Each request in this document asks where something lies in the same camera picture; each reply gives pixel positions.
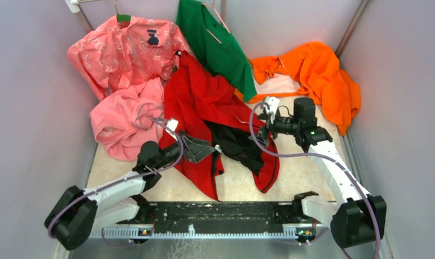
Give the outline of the red jacket black lining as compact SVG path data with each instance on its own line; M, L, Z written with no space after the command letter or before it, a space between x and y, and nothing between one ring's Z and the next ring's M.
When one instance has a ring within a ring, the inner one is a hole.
M257 189L267 193L280 171L279 158L264 153L250 138L264 124L251 116L223 76L212 76L192 54L177 55L177 70L164 88L164 117L177 119L177 132L204 140L208 146L218 145L202 161L185 160L176 169L202 193L217 200L216 176L225 172L220 155L239 161L250 170Z

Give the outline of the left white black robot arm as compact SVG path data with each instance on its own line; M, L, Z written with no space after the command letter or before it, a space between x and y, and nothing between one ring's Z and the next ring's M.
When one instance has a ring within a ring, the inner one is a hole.
M116 180L94 188L67 188L45 219L49 237L71 251L97 230L119 222L144 223L150 217L150 208L141 194L159 182L161 172L175 162L197 164L222 151L219 145L213 146L184 132L173 136L177 141L166 148L154 141L145 142L135 167Z

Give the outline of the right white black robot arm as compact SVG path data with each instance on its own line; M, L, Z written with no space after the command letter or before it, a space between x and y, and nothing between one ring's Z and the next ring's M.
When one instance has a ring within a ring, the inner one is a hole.
M316 106L311 98L296 98L293 114L284 117L278 111L280 100L266 97L256 107L262 108L258 119L265 122L258 132L250 127L251 139L265 153L277 158L283 154L269 151L270 138L291 135L302 153L315 163L335 198L329 202L314 192L299 194L294 199L292 215L298 222L316 219L326 226L342 248L374 242L381 246L384 236L387 205L381 196L373 196L353 176L339 155L328 131L319 126Z

